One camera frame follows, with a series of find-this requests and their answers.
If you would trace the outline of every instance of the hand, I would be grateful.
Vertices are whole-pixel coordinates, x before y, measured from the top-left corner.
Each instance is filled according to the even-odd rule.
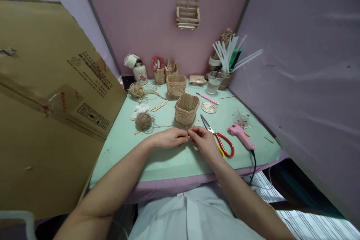
[[[149,142],[151,142],[153,147],[169,149],[187,143],[188,136],[189,135],[185,130],[172,127],[170,129],[155,133],[147,139]]]
[[[216,145],[214,135],[203,127],[190,128],[187,133],[191,141],[198,145],[199,151],[207,163],[222,160],[222,155]]]

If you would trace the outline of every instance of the red wire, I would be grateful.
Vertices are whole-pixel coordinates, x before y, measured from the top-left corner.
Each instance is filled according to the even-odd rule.
[[[152,66],[153,66],[152,70],[154,72],[158,69],[158,60],[160,61],[160,69],[162,69],[164,67],[164,65],[163,65],[164,59],[161,58],[160,56],[154,56],[151,60]]]

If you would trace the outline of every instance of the pen holder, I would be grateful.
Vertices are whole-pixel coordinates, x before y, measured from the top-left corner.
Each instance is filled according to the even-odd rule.
[[[179,74],[179,70],[176,70],[174,72],[165,70],[166,83],[168,82],[168,76],[170,76],[170,75],[178,75],[178,74]]]
[[[228,85],[231,82],[231,79],[233,78],[234,72],[233,71],[226,72],[223,69],[220,72],[224,74],[223,76],[224,79],[222,80],[219,86],[219,90],[225,90],[226,88],[228,88]]]
[[[169,75],[167,78],[169,99],[178,99],[185,93],[186,78],[184,75]]]
[[[184,93],[175,104],[175,121],[181,126],[190,126],[196,117],[200,100],[197,96]]]
[[[157,69],[154,72],[154,75],[155,75],[155,83],[156,84],[161,85],[161,84],[165,83],[165,68]]]

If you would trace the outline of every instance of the popsicle stick hanging basket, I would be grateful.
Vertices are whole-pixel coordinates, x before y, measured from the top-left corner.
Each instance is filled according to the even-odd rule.
[[[176,17],[180,29],[197,29],[200,23],[199,0],[177,0]]]

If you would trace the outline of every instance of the white shirt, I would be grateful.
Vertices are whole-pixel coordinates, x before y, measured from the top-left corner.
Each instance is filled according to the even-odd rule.
[[[129,239],[264,239],[236,219],[218,183],[139,204]]]

